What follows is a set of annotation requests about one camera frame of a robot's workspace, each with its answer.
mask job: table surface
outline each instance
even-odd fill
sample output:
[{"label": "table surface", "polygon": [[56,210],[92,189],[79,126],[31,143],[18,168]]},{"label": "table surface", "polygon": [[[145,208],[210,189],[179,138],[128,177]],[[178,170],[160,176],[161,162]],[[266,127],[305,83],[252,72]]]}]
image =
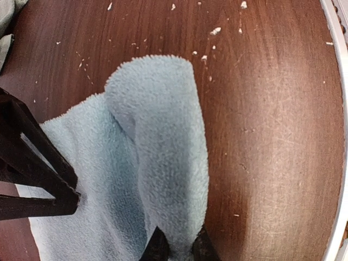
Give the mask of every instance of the table surface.
[{"label": "table surface", "polygon": [[[206,225],[222,260],[321,260],[344,131],[319,1],[255,0],[242,9],[240,0],[129,0],[108,10],[110,2],[30,0],[13,25],[0,86],[44,122],[102,92],[132,57],[190,60],[209,152]],[[9,184],[0,192],[15,194]],[[28,220],[0,222],[0,234],[2,261],[39,260]]]}]

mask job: paper scrap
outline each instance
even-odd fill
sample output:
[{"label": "paper scrap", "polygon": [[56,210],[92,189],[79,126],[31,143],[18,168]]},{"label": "paper scrap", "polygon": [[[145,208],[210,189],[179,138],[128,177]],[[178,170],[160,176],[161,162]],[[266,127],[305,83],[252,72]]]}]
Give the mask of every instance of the paper scrap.
[{"label": "paper scrap", "polygon": [[210,32],[210,34],[217,35],[219,32],[221,32],[221,27],[216,27],[214,30]]},{"label": "paper scrap", "polygon": [[246,4],[246,1],[243,1],[243,2],[241,3],[240,7],[241,7],[242,9],[246,9],[246,8],[248,7],[247,4]]}]

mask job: wood grain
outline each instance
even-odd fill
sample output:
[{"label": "wood grain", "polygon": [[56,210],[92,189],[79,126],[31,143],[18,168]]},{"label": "wood grain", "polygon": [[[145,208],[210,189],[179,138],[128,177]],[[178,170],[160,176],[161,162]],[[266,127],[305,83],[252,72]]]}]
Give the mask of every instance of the wood grain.
[{"label": "wood grain", "polygon": [[[340,77],[320,3],[197,2],[114,1],[108,11],[105,0],[30,0],[0,86],[43,122],[102,92],[132,57],[190,60],[209,150],[206,225],[222,260],[318,261],[344,153]],[[26,220],[0,230],[2,261],[37,260]]]}]

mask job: white rim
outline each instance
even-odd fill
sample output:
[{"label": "white rim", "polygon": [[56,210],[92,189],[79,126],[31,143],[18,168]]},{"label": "white rim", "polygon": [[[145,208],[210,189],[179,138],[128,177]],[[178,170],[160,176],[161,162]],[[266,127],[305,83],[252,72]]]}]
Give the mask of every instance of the white rim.
[{"label": "white rim", "polygon": [[[345,130],[345,154],[340,199],[337,207],[336,219],[331,232],[331,238],[328,243],[328,248],[324,255],[323,261],[348,261],[348,242],[345,242],[344,246],[339,250],[339,246],[341,244],[343,233],[348,220],[348,182],[346,180],[348,51],[343,32],[341,30],[341,26],[331,0],[321,0],[321,5],[327,18],[327,23],[333,40],[341,75]],[[335,6],[339,9],[339,13],[341,13],[340,18],[342,20],[342,24],[346,25],[347,21],[345,21],[345,17],[346,15],[348,15],[348,9],[344,10],[340,0],[335,0]]]}]

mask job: light blue towel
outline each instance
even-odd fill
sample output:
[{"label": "light blue towel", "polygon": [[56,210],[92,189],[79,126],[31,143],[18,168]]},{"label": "light blue towel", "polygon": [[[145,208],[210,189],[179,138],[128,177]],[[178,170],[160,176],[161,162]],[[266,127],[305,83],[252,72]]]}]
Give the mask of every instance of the light blue towel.
[{"label": "light blue towel", "polygon": [[207,208],[208,162],[188,61],[160,55],[125,63],[105,93],[42,129],[74,167],[82,200],[72,216],[30,218],[41,261],[138,261],[156,226],[171,260],[190,258]]}]

